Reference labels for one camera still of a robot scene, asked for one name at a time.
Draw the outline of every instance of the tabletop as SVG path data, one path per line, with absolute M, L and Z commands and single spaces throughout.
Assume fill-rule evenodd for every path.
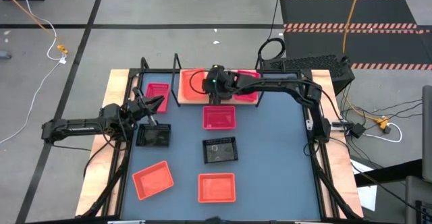
M 329 72 L 313 70 L 312 73 L 313 80 L 323 87 L 323 90 L 328 93 L 334 105 L 337 107 Z M 128 69 L 111 70 L 107 89 L 105 92 L 103 106 L 109 103 L 123 103 L 126 85 L 128 81 L 128 74 Z M 137 85 L 137 81 L 138 79 L 135 79 L 132 83 Z M 331 103 L 326 97 L 323 97 L 321 99 L 321 104 L 326 118 L 328 118 L 329 121 L 337 121 L 338 119 L 331 106 Z M 345 142 L 344 135 L 341 132 L 332 132 L 331 137 Z M 105 141 L 102 136 L 95 136 L 92 146 L 92 154 L 94 154 L 94 152 L 100 149 L 100 147 L 102 147 L 104 143 Z M 334 142 L 333 140 L 328 142 L 326 146 L 334 186 L 342 195 L 344 200 L 351 206 L 353 211 L 358 215 L 362 216 L 362 209 L 360 206 L 360 200 L 358 198 L 358 192 L 356 189 L 354 175 L 350 164 L 350 156 L 347 148 L 345 146 L 342 146 L 339 142 Z M 76 211 L 77 215 L 85 212 L 97 199 L 103 188 L 106 186 L 112 157 L 113 149 L 104 148 L 88 166 L 87 174 L 82 186 L 80 200 L 78 202 L 78 207 Z M 325 206 L 325 215 L 327 217 L 332 217 L 328 191 L 325 189 L 324 186 L 322 187 L 322 191 Z M 118 185 L 115 187 L 111 194 L 111 202 L 108 210 L 109 215 L 112 215 L 115 212 L 117 195 Z

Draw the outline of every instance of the red plastic bin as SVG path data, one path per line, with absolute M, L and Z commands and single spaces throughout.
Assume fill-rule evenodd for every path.
M 167 161 L 161 161 L 132 175 L 139 200 L 162 192 L 174 185 Z
M 256 72 L 248 72 L 248 71 L 242 71 L 242 70 L 238 70 L 237 72 L 239 74 L 249 75 L 249 76 L 253 76 L 255 78 L 259 78 L 259 76 L 260 76 L 260 74 L 256 73 Z M 258 99 L 258 92 L 253 92 L 253 93 L 247 94 L 247 95 L 234 95 L 234 99 L 239 100 L 239 101 L 245 101 L 245 102 L 253 102 L 253 101 Z
M 148 83 L 146 97 L 164 96 L 161 106 L 157 109 L 158 113 L 165 113 L 168 108 L 169 84 L 168 83 Z
M 198 202 L 222 203 L 236 201 L 234 173 L 202 173 L 198 176 Z
M 206 130 L 232 130 L 236 128 L 234 106 L 205 106 L 202 108 L 202 127 Z
M 196 69 L 186 69 L 182 70 L 182 94 L 185 99 L 188 100 L 199 100 L 199 99 L 205 99 L 205 94 L 199 94 L 190 87 L 190 77 L 194 75 L 192 78 L 192 86 L 195 90 L 199 92 L 203 91 L 203 81 L 205 72 L 204 68 L 196 68 Z

